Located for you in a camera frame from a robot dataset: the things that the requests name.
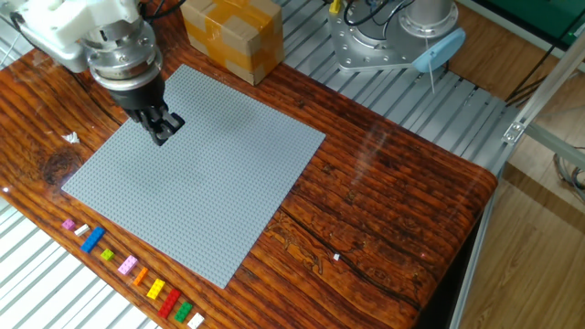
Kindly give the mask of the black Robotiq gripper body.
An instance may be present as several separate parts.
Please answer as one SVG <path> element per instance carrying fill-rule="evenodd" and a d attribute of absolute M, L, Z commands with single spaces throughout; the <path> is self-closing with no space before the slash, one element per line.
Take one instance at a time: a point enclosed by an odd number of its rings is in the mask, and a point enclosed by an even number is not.
<path fill-rule="evenodd" d="M 144 111 L 165 106 L 165 81 L 161 75 L 133 90 L 109 90 L 112 99 L 123 109 Z"/>

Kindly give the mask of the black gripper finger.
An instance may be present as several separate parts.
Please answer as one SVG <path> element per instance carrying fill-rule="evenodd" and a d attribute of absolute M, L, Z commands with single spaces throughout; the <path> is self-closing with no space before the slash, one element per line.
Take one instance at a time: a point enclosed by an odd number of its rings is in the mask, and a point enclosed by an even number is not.
<path fill-rule="evenodd" d="M 167 112 L 159 124 L 159 132 L 157 133 L 158 142 L 165 143 L 171 136 L 175 135 L 184 124 L 184 119 L 178 114 Z"/>
<path fill-rule="evenodd" d="M 156 145 L 161 146 L 166 142 L 164 122 L 160 112 L 155 107 L 132 110 L 132 119 L 140 123 L 150 133 Z"/>

